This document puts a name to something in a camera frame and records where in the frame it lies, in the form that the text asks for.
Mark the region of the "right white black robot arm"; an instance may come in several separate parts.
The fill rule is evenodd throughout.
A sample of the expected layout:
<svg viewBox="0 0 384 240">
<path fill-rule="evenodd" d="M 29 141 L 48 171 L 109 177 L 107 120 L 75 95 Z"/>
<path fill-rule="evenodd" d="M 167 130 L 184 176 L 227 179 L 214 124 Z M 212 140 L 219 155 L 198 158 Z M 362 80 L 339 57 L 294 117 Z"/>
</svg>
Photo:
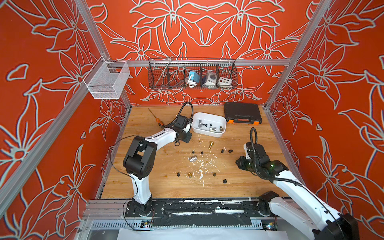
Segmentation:
<svg viewBox="0 0 384 240">
<path fill-rule="evenodd" d="M 277 193 L 259 196 L 257 210 L 264 217 L 283 218 L 310 240 L 358 240 L 357 220 L 342 214 L 313 194 L 278 160 L 271 161 L 260 144 L 244 144 L 245 155 L 236 160 L 239 169 L 256 174 L 283 190 L 300 207 L 296 209 Z"/>
</svg>

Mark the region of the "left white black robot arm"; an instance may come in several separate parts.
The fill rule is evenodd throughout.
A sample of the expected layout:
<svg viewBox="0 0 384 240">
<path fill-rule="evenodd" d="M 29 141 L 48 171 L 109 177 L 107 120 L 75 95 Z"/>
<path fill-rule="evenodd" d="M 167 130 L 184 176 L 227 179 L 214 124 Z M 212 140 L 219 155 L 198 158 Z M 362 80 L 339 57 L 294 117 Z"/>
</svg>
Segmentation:
<svg viewBox="0 0 384 240">
<path fill-rule="evenodd" d="M 149 137 L 135 136 L 123 160 L 123 167 L 132 179 L 133 206 L 139 215 L 147 216 L 152 209 L 153 195 L 149 175 L 154 167 L 157 151 L 164 146 L 191 140 L 193 119 L 178 115 L 171 123 Z"/>
</svg>

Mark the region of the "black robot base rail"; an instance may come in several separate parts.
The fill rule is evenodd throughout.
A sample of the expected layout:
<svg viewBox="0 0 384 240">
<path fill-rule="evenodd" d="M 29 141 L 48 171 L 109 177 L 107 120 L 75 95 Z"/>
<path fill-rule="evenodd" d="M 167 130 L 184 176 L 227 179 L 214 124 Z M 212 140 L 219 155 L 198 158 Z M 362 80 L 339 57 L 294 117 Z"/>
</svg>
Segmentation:
<svg viewBox="0 0 384 240">
<path fill-rule="evenodd" d="M 274 214 L 261 215 L 255 198 L 153 199 L 144 213 L 133 200 L 123 204 L 131 229 L 228 228 L 278 230 Z"/>
</svg>

